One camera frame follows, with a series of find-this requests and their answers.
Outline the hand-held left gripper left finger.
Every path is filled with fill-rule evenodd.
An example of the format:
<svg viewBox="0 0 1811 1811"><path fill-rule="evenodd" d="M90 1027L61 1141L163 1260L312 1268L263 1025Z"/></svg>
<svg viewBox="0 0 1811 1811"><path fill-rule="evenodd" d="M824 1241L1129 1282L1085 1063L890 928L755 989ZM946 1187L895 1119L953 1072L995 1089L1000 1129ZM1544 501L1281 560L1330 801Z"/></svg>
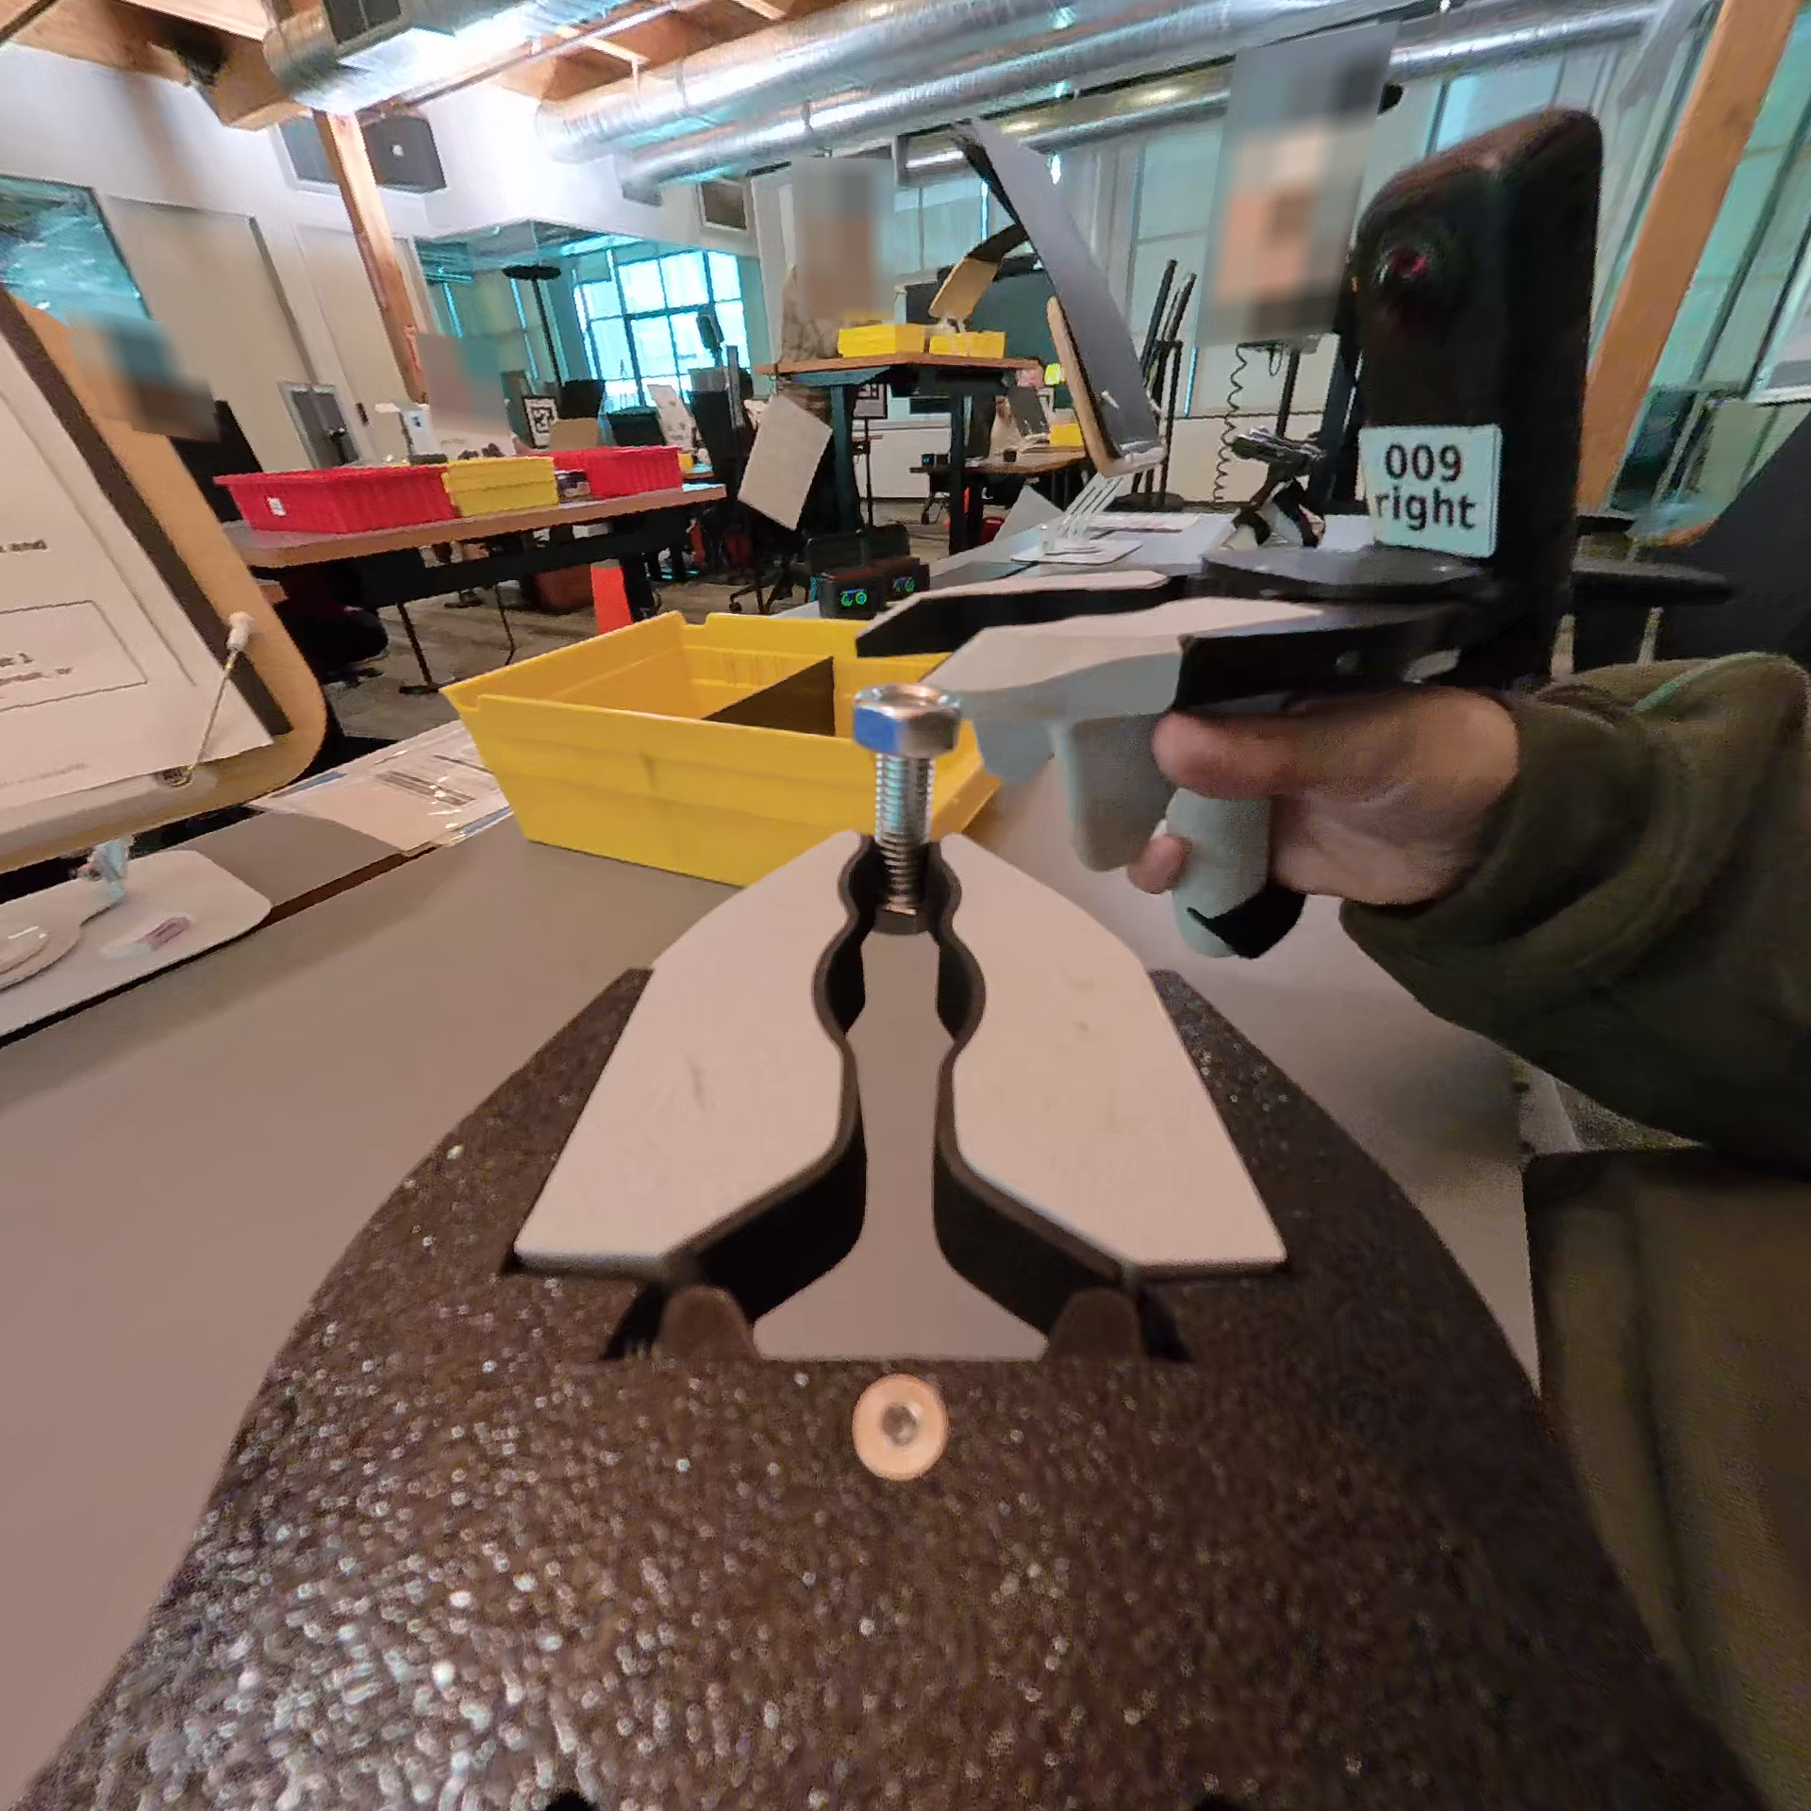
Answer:
<svg viewBox="0 0 1811 1811"><path fill-rule="evenodd" d="M527 1270L678 1280L834 1157L848 1051L818 980L865 852L831 835L662 952L515 1234Z"/></svg>

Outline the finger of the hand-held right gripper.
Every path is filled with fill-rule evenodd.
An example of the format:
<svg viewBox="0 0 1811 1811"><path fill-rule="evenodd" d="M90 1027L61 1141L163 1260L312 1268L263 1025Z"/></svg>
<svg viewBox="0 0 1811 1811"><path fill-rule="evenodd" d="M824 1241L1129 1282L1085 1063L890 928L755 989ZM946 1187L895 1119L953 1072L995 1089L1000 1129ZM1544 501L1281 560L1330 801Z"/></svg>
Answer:
<svg viewBox="0 0 1811 1811"><path fill-rule="evenodd" d="M1171 707L1185 647L1322 626L1316 605L1171 600L1124 615L1074 615L1047 626L994 626L938 664L938 690L972 729L986 771L1029 781L1052 758L1062 726Z"/></svg>
<svg viewBox="0 0 1811 1811"><path fill-rule="evenodd" d="M1202 577L1201 567L1185 572L1077 568L935 588L872 620L854 639L854 658L946 658L990 627L1135 615L1185 599Z"/></svg>

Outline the steel hex bolt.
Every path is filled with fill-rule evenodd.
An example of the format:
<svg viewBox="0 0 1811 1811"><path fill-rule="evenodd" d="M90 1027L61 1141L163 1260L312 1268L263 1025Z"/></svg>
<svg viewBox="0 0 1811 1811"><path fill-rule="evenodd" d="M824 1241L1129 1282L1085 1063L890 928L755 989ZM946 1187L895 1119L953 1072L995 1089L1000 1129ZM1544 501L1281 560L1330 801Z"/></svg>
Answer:
<svg viewBox="0 0 1811 1811"><path fill-rule="evenodd" d="M887 873L876 927L888 936L913 933L923 916L932 795L932 758L874 756L872 843Z"/></svg>

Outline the person's right forearm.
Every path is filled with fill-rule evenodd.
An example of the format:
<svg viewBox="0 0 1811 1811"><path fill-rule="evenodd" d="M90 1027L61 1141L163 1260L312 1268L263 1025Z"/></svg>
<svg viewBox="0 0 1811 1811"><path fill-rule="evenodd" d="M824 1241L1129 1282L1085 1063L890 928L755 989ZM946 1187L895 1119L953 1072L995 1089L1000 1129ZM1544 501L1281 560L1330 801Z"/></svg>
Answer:
<svg viewBox="0 0 1811 1811"><path fill-rule="evenodd" d="M1433 903L1344 906L1348 936L1619 1119L1804 1175L1807 671L1603 668L1510 709L1520 776L1481 862Z"/></svg>

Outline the wooden standing desk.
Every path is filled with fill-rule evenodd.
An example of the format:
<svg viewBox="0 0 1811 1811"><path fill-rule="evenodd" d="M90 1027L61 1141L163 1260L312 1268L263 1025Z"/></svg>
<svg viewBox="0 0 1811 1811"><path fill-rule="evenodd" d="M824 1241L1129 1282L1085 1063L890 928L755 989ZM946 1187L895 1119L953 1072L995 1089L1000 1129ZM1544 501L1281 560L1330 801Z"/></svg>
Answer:
<svg viewBox="0 0 1811 1811"><path fill-rule="evenodd" d="M983 398L1004 396L1012 386L1035 378L1040 370L1029 359L920 351L778 361L757 366L755 375L829 396L834 503L837 529L844 534L854 530L858 518L853 466L854 395L876 381L898 396L931 386L932 395L942 396L950 424L946 457L951 488L948 554L961 554L975 543L965 497L968 406Z"/></svg>

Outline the grey desk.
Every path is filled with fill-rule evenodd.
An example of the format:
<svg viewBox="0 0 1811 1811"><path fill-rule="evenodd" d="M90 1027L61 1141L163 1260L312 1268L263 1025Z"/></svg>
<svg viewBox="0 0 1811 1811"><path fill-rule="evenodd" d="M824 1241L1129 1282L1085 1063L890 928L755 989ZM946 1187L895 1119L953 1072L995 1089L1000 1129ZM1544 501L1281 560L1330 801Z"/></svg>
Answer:
<svg viewBox="0 0 1811 1811"><path fill-rule="evenodd" d="M1188 980L1393 1177L1534 1372L1505 1058L1426 1014L1316 900L1261 962L1074 857L1052 773L980 844ZM211 841L297 914L4 1047L4 1804L188 1552L238 1422L348 1243L527 1058L722 887L498 823L378 869L348 827Z"/></svg>

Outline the person's right hand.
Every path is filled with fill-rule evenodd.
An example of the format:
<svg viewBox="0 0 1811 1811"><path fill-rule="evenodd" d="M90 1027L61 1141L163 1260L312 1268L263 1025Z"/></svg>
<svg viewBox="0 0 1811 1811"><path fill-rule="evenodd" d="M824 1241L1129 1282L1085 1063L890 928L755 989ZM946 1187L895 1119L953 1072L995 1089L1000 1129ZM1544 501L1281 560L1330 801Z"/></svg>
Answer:
<svg viewBox="0 0 1811 1811"><path fill-rule="evenodd" d="M1274 717L1167 715L1151 755L1190 795L1269 807L1269 882L1383 910L1457 888L1490 852L1520 776L1512 713L1438 686Z"/></svg>

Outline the black bin divider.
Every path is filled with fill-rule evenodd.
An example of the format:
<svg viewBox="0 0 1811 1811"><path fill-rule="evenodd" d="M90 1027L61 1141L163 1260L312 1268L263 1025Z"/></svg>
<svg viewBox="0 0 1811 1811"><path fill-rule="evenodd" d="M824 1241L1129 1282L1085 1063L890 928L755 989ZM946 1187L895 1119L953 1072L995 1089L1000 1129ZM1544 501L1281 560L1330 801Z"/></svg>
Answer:
<svg viewBox="0 0 1811 1811"><path fill-rule="evenodd" d="M818 659L712 713L708 723L812 737L836 737L834 661Z"/></svg>

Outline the leaning white board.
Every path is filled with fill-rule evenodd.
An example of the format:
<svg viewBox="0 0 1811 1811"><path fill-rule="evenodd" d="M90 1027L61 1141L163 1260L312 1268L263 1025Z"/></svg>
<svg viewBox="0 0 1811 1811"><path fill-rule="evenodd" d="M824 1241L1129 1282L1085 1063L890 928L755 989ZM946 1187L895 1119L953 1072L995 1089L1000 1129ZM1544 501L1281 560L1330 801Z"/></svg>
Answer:
<svg viewBox="0 0 1811 1811"><path fill-rule="evenodd" d="M796 396L770 396L757 408L739 501L766 523L796 530L831 440L834 429L826 417Z"/></svg>

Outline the large yellow plastic bin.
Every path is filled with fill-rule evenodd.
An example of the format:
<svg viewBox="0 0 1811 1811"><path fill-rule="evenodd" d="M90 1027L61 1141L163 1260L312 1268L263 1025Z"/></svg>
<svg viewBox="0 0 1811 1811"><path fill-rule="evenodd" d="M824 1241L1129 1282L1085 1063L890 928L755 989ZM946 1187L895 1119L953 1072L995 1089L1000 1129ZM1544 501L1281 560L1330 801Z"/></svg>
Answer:
<svg viewBox="0 0 1811 1811"><path fill-rule="evenodd" d="M523 835L643 867L748 887L837 832L872 832L856 690L935 659L856 659L856 626L657 615L444 686ZM834 661L836 737L708 723L734 700Z"/></svg>

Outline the dark-backed clipboard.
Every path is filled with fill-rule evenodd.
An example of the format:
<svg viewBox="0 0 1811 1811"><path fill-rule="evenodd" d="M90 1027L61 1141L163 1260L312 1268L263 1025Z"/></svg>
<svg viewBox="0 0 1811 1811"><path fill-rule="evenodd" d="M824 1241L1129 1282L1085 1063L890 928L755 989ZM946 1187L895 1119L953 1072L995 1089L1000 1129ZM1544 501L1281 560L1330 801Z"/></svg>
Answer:
<svg viewBox="0 0 1811 1811"><path fill-rule="evenodd" d="M1052 287L1047 308L1080 438L1104 479L1162 463L1165 440L1120 305L1056 192L1043 154L972 121L950 129L963 159L1025 230Z"/></svg>

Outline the clear bag with label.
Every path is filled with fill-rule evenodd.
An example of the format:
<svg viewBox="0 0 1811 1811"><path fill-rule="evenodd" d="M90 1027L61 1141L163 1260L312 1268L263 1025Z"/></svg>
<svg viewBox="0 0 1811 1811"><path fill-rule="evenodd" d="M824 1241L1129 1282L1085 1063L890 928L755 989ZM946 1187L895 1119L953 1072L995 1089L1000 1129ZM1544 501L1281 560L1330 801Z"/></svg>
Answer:
<svg viewBox="0 0 1811 1811"><path fill-rule="evenodd" d="M459 723L294 781L254 801L253 809L337 823L402 854L454 847L512 818Z"/></svg>

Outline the red plastic bin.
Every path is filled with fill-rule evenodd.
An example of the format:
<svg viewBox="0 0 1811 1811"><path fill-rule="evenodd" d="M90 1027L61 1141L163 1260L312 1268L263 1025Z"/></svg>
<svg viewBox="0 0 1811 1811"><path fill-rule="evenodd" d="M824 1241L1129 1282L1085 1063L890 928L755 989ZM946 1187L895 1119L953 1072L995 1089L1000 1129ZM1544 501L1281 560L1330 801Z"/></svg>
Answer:
<svg viewBox="0 0 1811 1811"><path fill-rule="evenodd" d="M357 535L462 518L437 466L220 474L240 520L268 535Z"/></svg>
<svg viewBox="0 0 1811 1811"><path fill-rule="evenodd" d="M561 474L584 480L591 500L625 500L678 490L686 483L683 455L672 444L599 444L555 448Z"/></svg>

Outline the small yellow plastic bin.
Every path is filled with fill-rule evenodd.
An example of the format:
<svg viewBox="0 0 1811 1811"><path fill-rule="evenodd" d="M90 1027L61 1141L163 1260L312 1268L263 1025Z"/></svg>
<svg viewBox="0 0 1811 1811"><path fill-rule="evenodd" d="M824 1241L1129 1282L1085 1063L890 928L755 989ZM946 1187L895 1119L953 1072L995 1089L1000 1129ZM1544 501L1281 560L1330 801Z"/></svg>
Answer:
<svg viewBox="0 0 1811 1811"><path fill-rule="evenodd" d="M457 516L555 509L562 501L553 461L546 455L465 457L439 466Z"/></svg>

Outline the printed instruction sheet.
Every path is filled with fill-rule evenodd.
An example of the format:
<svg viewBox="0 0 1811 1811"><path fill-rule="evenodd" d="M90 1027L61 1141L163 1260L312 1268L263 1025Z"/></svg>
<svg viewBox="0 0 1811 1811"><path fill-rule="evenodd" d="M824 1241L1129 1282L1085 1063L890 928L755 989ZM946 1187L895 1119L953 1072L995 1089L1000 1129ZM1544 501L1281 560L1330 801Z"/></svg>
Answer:
<svg viewBox="0 0 1811 1811"><path fill-rule="evenodd" d="M26 315L4 301L1 823L20 847L290 723Z"/></svg>

